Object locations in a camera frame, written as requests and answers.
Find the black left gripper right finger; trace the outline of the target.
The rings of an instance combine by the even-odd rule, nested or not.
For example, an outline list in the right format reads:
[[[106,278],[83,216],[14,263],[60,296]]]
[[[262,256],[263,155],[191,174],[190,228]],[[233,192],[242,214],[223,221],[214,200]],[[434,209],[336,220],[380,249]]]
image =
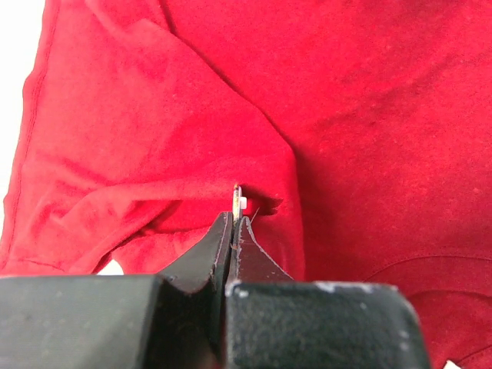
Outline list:
[[[388,284],[300,282],[236,228],[225,295],[227,368],[428,368],[411,304]]]

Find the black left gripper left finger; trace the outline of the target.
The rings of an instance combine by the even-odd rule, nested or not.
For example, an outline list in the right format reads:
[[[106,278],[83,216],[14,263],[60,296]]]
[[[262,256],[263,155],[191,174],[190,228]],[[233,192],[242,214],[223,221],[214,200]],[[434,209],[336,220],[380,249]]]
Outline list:
[[[3,368],[216,368],[233,220],[155,274],[1,280]]]

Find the round brooch badge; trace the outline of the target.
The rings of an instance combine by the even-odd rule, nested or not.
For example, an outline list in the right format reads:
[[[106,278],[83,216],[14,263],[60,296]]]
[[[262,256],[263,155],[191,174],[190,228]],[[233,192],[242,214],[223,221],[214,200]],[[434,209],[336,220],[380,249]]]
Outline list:
[[[243,210],[248,206],[247,198],[242,194],[242,188],[239,184],[234,186],[233,201],[232,201],[232,214],[234,221],[241,219]]]

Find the red t-shirt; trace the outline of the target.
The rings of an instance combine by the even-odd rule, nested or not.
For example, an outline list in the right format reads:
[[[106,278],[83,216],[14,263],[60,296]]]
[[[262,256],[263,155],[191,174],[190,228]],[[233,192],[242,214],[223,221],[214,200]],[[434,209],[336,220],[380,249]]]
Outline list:
[[[289,275],[491,366],[489,1],[48,1],[1,273],[155,273],[243,188]]]

